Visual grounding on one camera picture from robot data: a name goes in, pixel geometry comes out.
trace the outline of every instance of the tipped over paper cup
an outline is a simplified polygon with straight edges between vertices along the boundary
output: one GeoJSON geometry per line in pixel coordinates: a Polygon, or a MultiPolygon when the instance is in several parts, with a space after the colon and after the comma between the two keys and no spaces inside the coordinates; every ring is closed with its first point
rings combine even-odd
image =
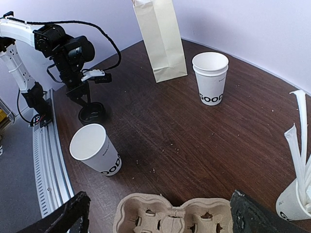
{"type": "Polygon", "coordinates": [[[300,201],[297,180],[294,180],[278,197],[276,212],[281,218],[288,221],[311,218],[300,201]]]}
{"type": "Polygon", "coordinates": [[[79,129],[69,150],[73,158],[106,176],[113,176],[122,166],[118,152],[100,124],[89,124],[79,129]]]}
{"type": "Polygon", "coordinates": [[[204,52],[193,58],[199,96],[204,104],[213,106],[222,101],[228,63],[228,58],[217,52],[204,52]]]}

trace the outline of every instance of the paper bag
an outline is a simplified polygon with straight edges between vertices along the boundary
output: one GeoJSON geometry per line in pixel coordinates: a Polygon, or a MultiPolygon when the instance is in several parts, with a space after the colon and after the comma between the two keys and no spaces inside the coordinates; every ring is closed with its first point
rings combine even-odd
{"type": "Polygon", "coordinates": [[[132,2],[155,81],[186,76],[185,55],[172,0],[132,2]]]}

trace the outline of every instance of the molded pulp tray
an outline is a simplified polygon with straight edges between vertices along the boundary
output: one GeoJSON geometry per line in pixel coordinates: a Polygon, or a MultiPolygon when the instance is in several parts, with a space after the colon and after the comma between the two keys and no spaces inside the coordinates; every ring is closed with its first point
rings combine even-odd
{"type": "Polygon", "coordinates": [[[113,233],[232,233],[230,202],[196,198],[180,207],[162,196],[134,193],[117,207],[113,233]]]}

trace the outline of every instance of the printed logo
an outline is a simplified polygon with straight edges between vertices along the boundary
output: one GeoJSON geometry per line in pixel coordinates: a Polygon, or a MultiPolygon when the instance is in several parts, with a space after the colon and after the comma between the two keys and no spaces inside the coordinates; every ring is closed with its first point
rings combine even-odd
{"type": "Polygon", "coordinates": [[[282,218],[284,218],[287,221],[293,221],[290,218],[287,218],[287,216],[282,211],[280,212],[280,215],[282,216],[282,218]]]}
{"type": "Polygon", "coordinates": [[[104,175],[109,175],[110,173],[115,172],[117,168],[120,166],[120,163],[121,163],[121,157],[118,154],[118,158],[116,160],[116,163],[113,165],[113,167],[110,168],[109,171],[102,171],[101,173],[104,175]]]}
{"type": "Polygon", "coordinates": [[[210,98],[210,97],[207,97],[207,96],[203,96],[201,93],[200,93],[200,98],[206,102],[217,102],[219,100],[221,100],[223,98],[223,95],[221,94],[219,97],[213,97],[213,98],[210,98]]]}

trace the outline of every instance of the wooden table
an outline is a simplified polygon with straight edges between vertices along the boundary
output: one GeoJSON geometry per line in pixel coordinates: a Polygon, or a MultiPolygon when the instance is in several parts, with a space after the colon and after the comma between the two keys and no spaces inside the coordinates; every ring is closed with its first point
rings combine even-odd
{"type": "MultiPolygon", "coordinates": [[[[91,198],[93,233],[112,232],[116,207],[131,193],[162,194],[178,206],[198,197],[229,200],[240,189],[275,212],[279,194],[295,178],[284,138],[294,122],[300,131],[296,98],[289,95],[295,88],[228,56],[223,101],[206,106],[198,95],[191,60],[212,50],[188,41],[183,45],[187,77],[155,83],[146,49],[139,42],[122,52],[122,64],[111,71],[112,83],[90,84],[92,100],[110,109],[104,126],[123,160],[113,177],[70,156],[70,140],[82,127],[77,117],[80,106],[66,97],[65,87],[55,93],[67,170],[75,192],[84,190],[91,198]]],[[[96,68],[116,59],[113,56],[96,68]]],[[[295,224],[311,229],[311,220],[295,224]]]]}

